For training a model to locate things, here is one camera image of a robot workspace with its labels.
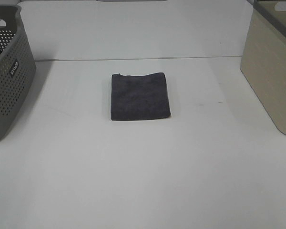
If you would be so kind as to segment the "beige plastic basket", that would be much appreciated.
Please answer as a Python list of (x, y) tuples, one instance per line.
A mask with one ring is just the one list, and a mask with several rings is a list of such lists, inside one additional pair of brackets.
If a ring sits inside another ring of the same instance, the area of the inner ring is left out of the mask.
[(286, 135), (286, 0), (256, 0), (240, 70)]

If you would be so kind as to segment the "grey perforated plastic basket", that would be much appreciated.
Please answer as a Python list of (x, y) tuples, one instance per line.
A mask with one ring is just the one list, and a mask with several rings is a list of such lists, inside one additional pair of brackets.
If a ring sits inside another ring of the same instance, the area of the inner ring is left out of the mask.
[(36, 73), (36, 64), (18, 5), (0, 5), (0, 140), (21, 109)]

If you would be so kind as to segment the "dark grey towel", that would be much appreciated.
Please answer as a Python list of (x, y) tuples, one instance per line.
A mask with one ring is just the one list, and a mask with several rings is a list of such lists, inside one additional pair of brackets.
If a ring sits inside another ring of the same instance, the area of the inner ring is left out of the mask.
[(144, 76), (113, 74), (111, 120), (141, 121), (171, 116), (164, 73)]

